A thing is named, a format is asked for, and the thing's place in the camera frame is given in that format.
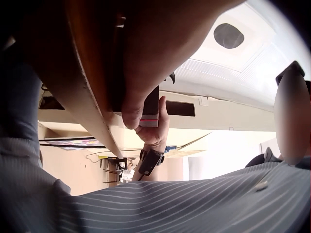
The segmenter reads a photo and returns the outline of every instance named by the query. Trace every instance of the blue object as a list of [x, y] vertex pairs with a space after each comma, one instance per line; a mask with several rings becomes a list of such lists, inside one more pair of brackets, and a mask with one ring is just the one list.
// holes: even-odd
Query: blue object
[[164, 153], [168, 153], [170, 150], [176, 150], [177, 146], [166, 146]]

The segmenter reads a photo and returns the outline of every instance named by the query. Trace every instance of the dark opening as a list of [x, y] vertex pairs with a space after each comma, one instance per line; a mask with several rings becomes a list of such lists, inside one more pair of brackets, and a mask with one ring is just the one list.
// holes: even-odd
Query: dark opening
[[169, 115], [195, 117], [194, 104], [166, 101], [166, 109]]
[[39, 109], [65, 110], [53, 96], [44, 96]]

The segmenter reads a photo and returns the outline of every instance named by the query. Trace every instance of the wrist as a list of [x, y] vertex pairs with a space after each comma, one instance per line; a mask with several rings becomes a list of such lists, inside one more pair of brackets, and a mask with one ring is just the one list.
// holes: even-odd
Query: wrist
[[149, 151], [149, 150], [155, 150], [157, 152], [160, 153], [164, 153], [166, 148], [166, 143], [165, 142], [159, 142], [159, 143], [155, 143], [155, 144], [144, 144], [144, 148], [143, 150], [145, 151]]

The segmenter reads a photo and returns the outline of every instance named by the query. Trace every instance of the shirt button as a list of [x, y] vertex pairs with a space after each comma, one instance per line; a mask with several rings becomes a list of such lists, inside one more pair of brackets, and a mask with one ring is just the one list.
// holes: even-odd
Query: shirt button
[[260, 182], [255, 186], [256, 192], [261, 191], [268, 187], [268, 181]]

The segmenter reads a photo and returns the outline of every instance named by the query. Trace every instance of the white ceiling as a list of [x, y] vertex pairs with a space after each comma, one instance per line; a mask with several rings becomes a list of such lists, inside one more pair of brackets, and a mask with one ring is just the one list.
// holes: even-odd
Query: white ceiling
[[[214, 29], [222, 23], [245, 37], [234, 49], [220, 46]], [[310, 80], [310, 52], [286, 18], [266, 1], [250, 0], [222, 14], [202, 46], [161, 90], [212, 96], [273, 111], [275, 78], [294, 60]]]

